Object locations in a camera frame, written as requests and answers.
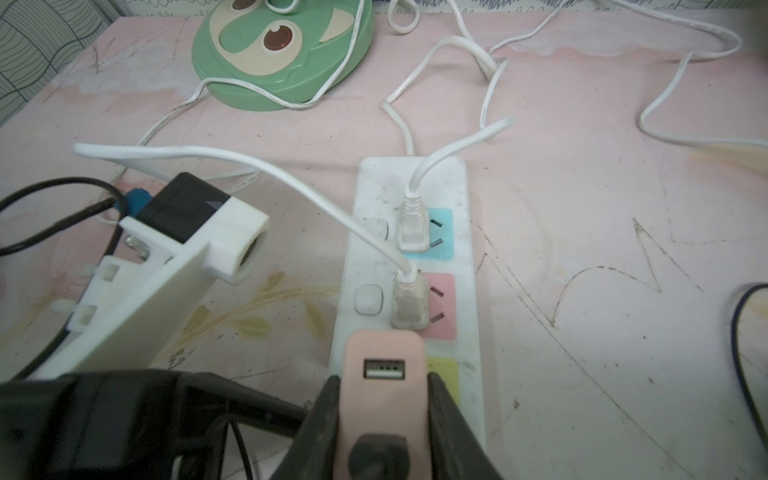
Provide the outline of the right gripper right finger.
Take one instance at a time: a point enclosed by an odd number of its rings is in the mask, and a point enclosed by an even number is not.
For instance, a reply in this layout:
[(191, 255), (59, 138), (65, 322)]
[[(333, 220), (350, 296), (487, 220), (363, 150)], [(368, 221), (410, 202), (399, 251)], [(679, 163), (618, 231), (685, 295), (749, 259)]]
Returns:
[(500, 480), (442, 378), (430, 372), (427, 386), (432, 478)]

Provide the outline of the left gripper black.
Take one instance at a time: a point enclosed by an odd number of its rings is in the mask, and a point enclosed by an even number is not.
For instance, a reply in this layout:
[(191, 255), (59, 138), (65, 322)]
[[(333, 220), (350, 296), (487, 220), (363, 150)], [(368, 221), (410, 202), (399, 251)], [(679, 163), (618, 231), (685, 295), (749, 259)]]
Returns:
[(218, 479), (228, 428), (293, 438), (308, 411), (212, 373), (118, 370), (1, 386), (4, 479)]

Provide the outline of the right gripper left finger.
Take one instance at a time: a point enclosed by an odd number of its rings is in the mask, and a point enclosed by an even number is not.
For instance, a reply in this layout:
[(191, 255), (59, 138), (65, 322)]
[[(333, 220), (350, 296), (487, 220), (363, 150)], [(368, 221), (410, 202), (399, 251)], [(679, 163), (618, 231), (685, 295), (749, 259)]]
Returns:
[(340, 385), (339, 376), (327, 379), (272, 480), (333, 478)]

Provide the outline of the pink USB charger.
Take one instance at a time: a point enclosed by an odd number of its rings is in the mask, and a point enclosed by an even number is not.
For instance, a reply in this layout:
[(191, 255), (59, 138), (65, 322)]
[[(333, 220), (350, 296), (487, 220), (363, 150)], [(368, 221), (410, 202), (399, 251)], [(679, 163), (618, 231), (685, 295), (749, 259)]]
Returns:
[(430, 479), (426, 350), (407, 330), (360, 330), (346, 341), (340, 382), (335, 479), (351, 479), (387, 452), (392, 479)]

